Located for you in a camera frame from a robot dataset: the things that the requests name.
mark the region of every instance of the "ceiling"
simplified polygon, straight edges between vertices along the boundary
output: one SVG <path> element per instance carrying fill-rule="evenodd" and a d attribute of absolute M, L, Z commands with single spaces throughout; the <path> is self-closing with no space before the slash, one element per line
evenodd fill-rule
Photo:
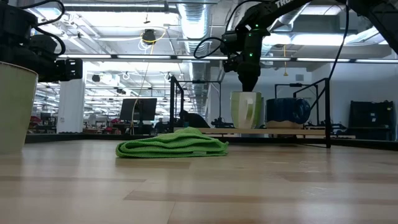
<path fill-rule="evenodd" d="M 43 29 L 60 36 L 67 46 L 66 54 L 156 54 L 156 55 L 184 55 L 188 54 L 185 44 L 195 43 L 187 39 L 187 32 L 181 26 L 181 13 L 177 3 L 183 1 L 71 1 L 63 3 L 67 7 L 67 13 L 61 21 L 50 24 Z M 190 1 L 207 3 L 210 8 L 210 21 L 208 36 L 221 37 L 225 30 L 226 18 L 237 4 L 237 0 L 208 0 Z M 233 24 L 236 24 L 243 12 L 255 3 L 244 4 L 237 11 Z M 271 45 L 268 56 L 274 57 L 308 57 L 308 58 L 333 58 L 338 45 L 334 40 L 327 39 L 330 34 L 341 37 L 345 28 L 345 13 L 341 11 L 345 7 L 337 5 L 335 1 L 314 0 L 298 16 L 289 27 L 275 30 L 276 40 L 264 39 L 263 44 Z M 45 8 L 31 10 L 40 20 L 51 19 L 57 16 L 55 5 L 49 4 Z M 148 46 L 142 43 L 141 34 L 146 29 L 154 29 L 157 38 L 155 45 Z M 342 58 L 383 58 L 391 54 L 388 45 L 382 45 L 384 39 L 377 31 L 371 30 L 372 25 L 356 13 L 350 12 L 349 39 L 341 53 Z M 317 34 L 319 38 L 312 43 L 289 42 L 288 44 L 275 45 L 283 38 L 295 40 L 304 34 Z M 210 49 L 218 46 L 216 41 L 210 42 Z M 215 80 L 220 73 L 219 63 L 202 62 L 211 67 L 210 79 Z M 302 68 L 307 72 L 319 67 L 319 63 L 312 62 L 274 62 L 264 65 L 264 68 L 278 71 L 280 68 Z M 175 75 L 180 81 L 190 81 L 192 75 L 192 63 L 146 63 L 146 62 L 86 62 L 86 104 L 85 114 L 96 113 L 110 117 L 116 117 L 120 111 L 121 101 L 126 97 L 158 97 L 158 114 L 167 116 L 169 104 L 163 98 L 170 96 L 167 90 L 169 82 L 167 78 Z M 93 76 L 100 76 L 100 81 L 93 81 Z M 185 84 L 188 96 L 185 100 L 187 108 L 191 112 L 204 107 L 207 97 L 207 86 L 197 87 L 190 83 Z M 117 88 L 126 93 L 118 93 Z M 59 99 L 59 84 L 41 83 L 35 99 L 36 112 L 57 112 Z"/>

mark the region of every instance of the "microfiber cloth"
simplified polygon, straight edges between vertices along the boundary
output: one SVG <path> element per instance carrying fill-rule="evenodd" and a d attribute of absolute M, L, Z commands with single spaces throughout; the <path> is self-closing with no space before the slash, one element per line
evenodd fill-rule
<path fill-rule="evenodd" d="M 228 142 L 222 143 L 188 127 L 153 138 L 123 142 L 118 144 L 116 155 L 131 158 L 225 156 L 227 147 Z"/>

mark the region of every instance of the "wooden platform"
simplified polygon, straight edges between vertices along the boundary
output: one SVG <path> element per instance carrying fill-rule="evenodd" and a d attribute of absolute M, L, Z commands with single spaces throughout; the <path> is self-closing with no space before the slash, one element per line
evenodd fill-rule
<path fill-rule="evenodd" d="M 398 223 L 398 152 L 230 144 L 225 157 L 118 159 L 118 143 L 0 155 L 0 223 Z"/>
<path fill-rule="evenodd" d="M 206 134 L 299 134 L 299 135 L 325 135 L 325 130 L 306 129 L 241 129 L 241 128 L 198 128 Z"/>

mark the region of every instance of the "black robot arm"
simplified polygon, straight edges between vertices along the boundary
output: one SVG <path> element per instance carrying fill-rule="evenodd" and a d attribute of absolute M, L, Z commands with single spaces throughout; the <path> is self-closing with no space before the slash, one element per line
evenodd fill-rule
<path fill-rule="evenodd" d="M 260 57 L 263 37 L 274 21 L 284 14 L 303 6 L 311 0 L 272 0 L 250 7 L 235 30 L 223 34 L 220 50 L 228 59 L 223 62 L 225 72 L 235 71 L 243 91 L 252 91 L 260 75 Z M 398 9 L 392 0 L 337 0 L 348 4 L 358 14 L 367 17 L 385 38 L 390 47 L 398 52 Z"/>

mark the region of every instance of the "person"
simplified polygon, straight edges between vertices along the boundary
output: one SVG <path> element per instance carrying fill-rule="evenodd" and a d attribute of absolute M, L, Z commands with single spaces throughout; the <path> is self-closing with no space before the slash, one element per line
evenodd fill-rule
<path fill-rule="evenodd" d="M 157 133 L 162 133 L 164 132 L 164 124 L 163 124 L 163 118 L 159 118 L 159 122 L 156 123 L 155 129 Z"/>
<path fill-rule="evenodd" d="M 180 118 L 183 117 L 184 122 L 188 122 L 188 125 L 193 128 L 210 128 L 205 119 L 199 114 L 188 113 L 188 111 L 182 110 L 180 112 Z"/>

